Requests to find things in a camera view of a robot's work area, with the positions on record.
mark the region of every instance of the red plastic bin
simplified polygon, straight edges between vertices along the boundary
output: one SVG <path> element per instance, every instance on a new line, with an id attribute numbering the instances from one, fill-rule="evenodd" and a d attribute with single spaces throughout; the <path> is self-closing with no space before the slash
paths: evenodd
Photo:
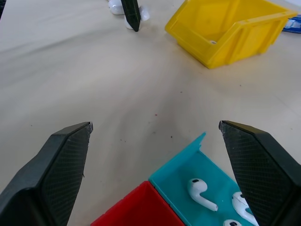
<path id="1" fill-rule="evenodd" d="M 183 226 L 149 181 L 144 181 L 91 226 Z"/>

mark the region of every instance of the yellow storage bin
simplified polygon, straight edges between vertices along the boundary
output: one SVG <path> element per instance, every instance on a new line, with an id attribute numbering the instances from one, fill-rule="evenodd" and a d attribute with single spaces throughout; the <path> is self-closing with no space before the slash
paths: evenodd
<path id="1" fill-rule="evenodd" d="M 215 68 L 266 52 L 295 15 L 265 0 L 186 0 L 165 30 Z"/>

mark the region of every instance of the bin opening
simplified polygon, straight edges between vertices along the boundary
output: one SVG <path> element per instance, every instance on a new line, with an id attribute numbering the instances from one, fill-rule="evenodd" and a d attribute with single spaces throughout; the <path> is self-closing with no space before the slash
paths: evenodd
<path id="1" fill-rule="evenodd" d="M 235 22 L 286 12 L 264 0 L 190 0 L 179 15 L 179 22 L 217 42 Z"/>

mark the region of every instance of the teal storage bin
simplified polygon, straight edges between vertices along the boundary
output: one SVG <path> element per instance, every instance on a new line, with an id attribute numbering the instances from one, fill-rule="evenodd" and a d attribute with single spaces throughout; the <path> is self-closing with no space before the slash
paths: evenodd
<path id="1" fill-rule="evenodd" d="M 251 226 L 232 206 L 232 195 L 240 191 L 238 185 L 200 152 L 205 133 L 163 165 L 149 181 L 170 204 L 181 220 L 191 226 L 222 226 L 227 219 L 234 219 L 243 226 Z M 208 189 L 202 196 L 218 205 L 213 212 L 191 199 L 187 184 L 192 178 L 204 180 Z"/>

